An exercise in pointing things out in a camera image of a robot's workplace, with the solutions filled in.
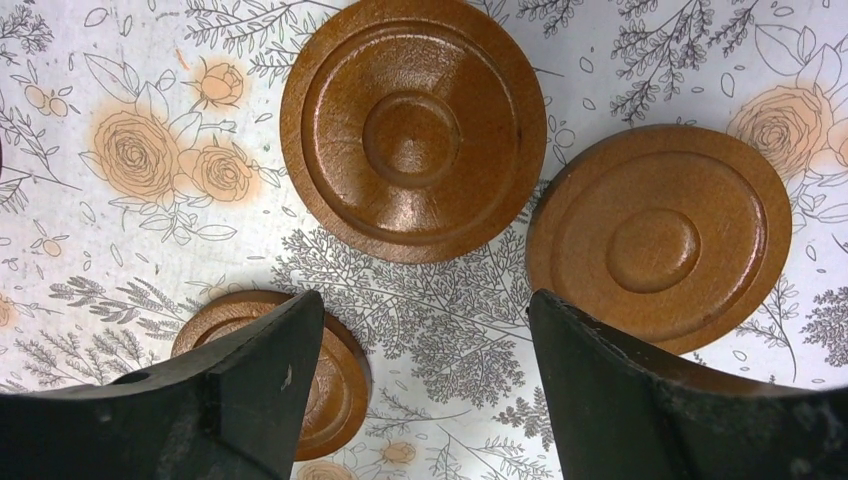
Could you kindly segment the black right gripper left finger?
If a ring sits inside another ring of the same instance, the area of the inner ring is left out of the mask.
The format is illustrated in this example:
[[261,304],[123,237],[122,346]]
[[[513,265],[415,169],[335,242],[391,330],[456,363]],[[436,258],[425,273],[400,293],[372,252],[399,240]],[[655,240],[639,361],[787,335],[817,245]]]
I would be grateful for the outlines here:
[[304,292],[103,386],[1,398],[5,479],[286,479],[324,330]]

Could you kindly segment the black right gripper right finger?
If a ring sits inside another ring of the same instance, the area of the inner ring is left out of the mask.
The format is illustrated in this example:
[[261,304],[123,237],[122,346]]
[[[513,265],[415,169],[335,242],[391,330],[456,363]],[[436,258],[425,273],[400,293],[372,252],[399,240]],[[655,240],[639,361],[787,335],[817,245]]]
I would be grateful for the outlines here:
[[843,479],[847,391],[714,370],[547,290],[529,325],[568,479]]

